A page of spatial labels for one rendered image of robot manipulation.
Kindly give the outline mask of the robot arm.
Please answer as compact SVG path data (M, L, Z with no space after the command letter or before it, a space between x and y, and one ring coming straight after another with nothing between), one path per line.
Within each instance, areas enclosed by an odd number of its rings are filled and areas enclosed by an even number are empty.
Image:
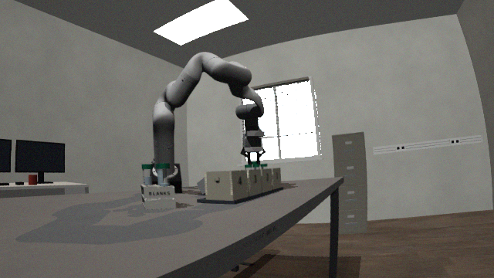
M250 70L240 63L226 62L213 53L198 53L189 60L180 76L165 87L154 105L153 160L156 163L153 161L151 163L154 164L152 172L156 178L155 165L157 163L170 164L170 179L178 174L178 168L174 166L174 113L172 111L184 105L191 92L198 85L203 72L218 82L227 83L233 96L254 102L239 105L235 110L236 116L245 120L246 137L265 137L266 135L265 131L259 127L259 118L265 114L262 98L248 86L252 79Z

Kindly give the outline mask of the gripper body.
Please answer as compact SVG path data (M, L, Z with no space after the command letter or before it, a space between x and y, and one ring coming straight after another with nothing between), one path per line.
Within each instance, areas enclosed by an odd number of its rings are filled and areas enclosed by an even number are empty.
M246 137L246 133L243 134L243 147L245 150L244 153L262 152L262 137Z

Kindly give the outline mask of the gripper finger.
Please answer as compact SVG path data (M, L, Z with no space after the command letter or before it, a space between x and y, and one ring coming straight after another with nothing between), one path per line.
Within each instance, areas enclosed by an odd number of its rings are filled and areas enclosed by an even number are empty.
M260 154L260 152L256 152L257 154L257 163L260 164L260 158L266 153L266 150L263 148L263 152Z
M250 158L251 153L245 154L244 151L245 150L244 150L244 147L243 147L243 149L241 151L241 154L244 155L248 159L248 164L252 164L252 159Z

